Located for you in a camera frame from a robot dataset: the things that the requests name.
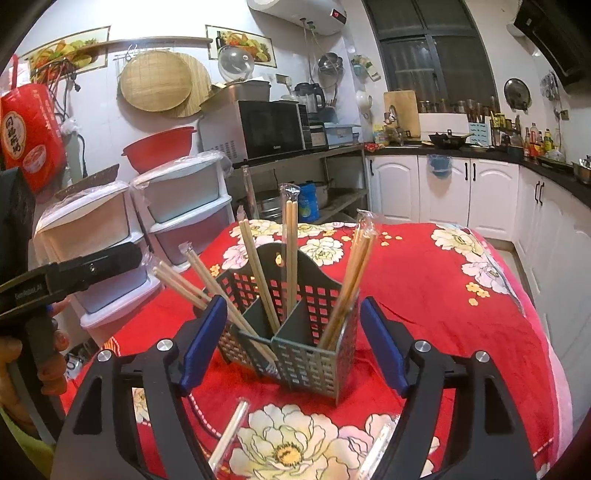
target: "red tablecloth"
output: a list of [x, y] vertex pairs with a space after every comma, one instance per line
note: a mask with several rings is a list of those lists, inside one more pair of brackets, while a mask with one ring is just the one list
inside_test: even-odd
[[[337, 281], [343, 280], [352, 226], [299, 227], [300, 248]], [[276, 224], [253, 220], [251, 228], [257, 245], [280, 238]], [[232, 225], [201, 255], [203, 262], [215, 274], [244, 265], [245, 249], [239, 241], [239, 229]], [[491, 252], [482, 239], [451, 225], [386, 226], [363, 278], [361, 298], [373, 296], [386, 315], [400, 317], [415, 338], [432, 342], [444, 353], [489, 352], [515, 400], [540, 470], [554, 461], [558, 431], [548, 346], [534, 333], [532, 325], [539, 320], [533, 317], [535, 311], [524, 300], [521, 286], [507, 283], [506, 267]], [[192, 271], [185, 276], [202, 286]], [[514, 290], [521, 295], [514, 295]], [[106, 347], [118, 355], [144, 351], [157, 340], [174, 336], [192, 318], [191, 305], [166, 289]], [[190, 399], [190, 417], [206, 453], [215, 447], [239, 397], [251, 402], [251, 413], [225, 460], [223, 478], [353, 479], [381, 426], [397, 421], [404, 405], [385, 385], [361, 328], [353, 368], [337, 407], [324, 397], [289, 392], [239, 365], [226, 365], [216, 352], [203, 384]], [[136, 391], [134, 398], [148, 465], [165, 476], [142, 391]], [[424, 473], [436, 471], [443, 458], [452, 406], [453, 394], [445, 393]]]

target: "silver screw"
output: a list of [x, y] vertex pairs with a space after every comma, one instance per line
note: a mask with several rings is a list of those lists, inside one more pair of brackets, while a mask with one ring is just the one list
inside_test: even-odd
[[111, 350], [101, 350], [99, 352], [99, 354], [96, 356], [96, 359], [99, 362], [106, 362], [108, 360], [111, 360], [112, 356], [113, 356], [113, 353], [111, 353]]
[[425, 340], [415, 342], [414, 347], [421, 353], [426, 353], [431, 349], [431, 344]]
[[485, 364], [490, 359], [491, 359], [491, 356], [488, 353], [484, 352], [483, 350], [478, 350], [476, 352], [476, 360], [478, 360], [479, 362]]
[[161, 352], [168, 352], [173, 347], [173, 341], [165, 338], [156, 344], [156, 348]]

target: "wooden cutting board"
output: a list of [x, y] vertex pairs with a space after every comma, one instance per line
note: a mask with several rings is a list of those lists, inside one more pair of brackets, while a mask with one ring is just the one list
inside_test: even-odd
[[121, 93], [146, 112], [170, 110], [191, 94], [191, 70], [178, 55], [152, 50], [137, 55], [121, 73]]
[[207, 100], [209, 95], [212, 81], [207, 68], [198, 59], [186, 53], [176, 53], [175, 55], [183, 59], [189, 70], [191, 70], [191, 84], [193, 86], [191, 93], [183, 103], [163, 113], [172, 118], [183, 118], [195, 115], [201, 110], [201, 104]]
[[410, 130], [411, 137], [421, 138], [421, 124], [418, 120], [417, 95], [414, 90], [399, 90], [384, 93], [384, 109], [389, 112], [390, 105], [394, 105], [400, 128]]

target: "fruit picture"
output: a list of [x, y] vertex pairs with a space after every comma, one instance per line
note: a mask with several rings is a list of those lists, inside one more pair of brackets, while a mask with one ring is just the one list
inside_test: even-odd
[[212, 25], [206, 25], [205, 29], [206, 36], [214, 40], [213, 44], [209, 46], [210, 59], [217, 59], [217, 52], [220, 48], [225, 45], [233, 45], [246, 50], [258, 65], [277, 68], [270, 38]]
[[94, 28], [59, 38], [31, 50], [21, 57], [29, 62], [31, 81], [48, 83], [59, 77], [68, 59], [77, 73], [106, 67], [105, 50], [88, 48], [95, 43], [109, 40], [110, 27]]

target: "water heater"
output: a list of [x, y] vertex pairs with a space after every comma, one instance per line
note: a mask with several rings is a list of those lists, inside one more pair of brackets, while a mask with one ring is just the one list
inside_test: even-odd
[[248, 0], [248, 6], [300, 26], [305, 18], [314, 22], [320, 35], [337, 33], [347, 22], [347, 12], [337, 0]]

